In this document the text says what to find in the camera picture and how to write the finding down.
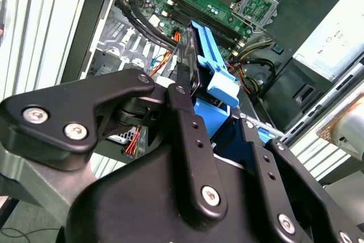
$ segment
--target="screw hole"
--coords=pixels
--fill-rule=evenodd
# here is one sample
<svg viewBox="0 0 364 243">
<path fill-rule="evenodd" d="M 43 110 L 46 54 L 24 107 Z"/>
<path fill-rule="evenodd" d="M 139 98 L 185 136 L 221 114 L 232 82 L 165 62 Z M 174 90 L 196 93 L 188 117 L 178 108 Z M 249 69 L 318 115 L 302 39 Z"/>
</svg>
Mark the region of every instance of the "screw hole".
<svg viewBox="0 0 364 243">
<path fill-rule="evenodd" d="M 272 179 L 272 180 L 275 180 L 275 176 L 272 174 L 272 173 L 268 173 L 268 176 Z"/>
<path fill-rule="evenodd" d="M 204 144 L 202 142 L 200 142 L 198 139 L 196 140 L 196 145 L 199 148 L 203 148 L 204 147 Z"/>
</svg>

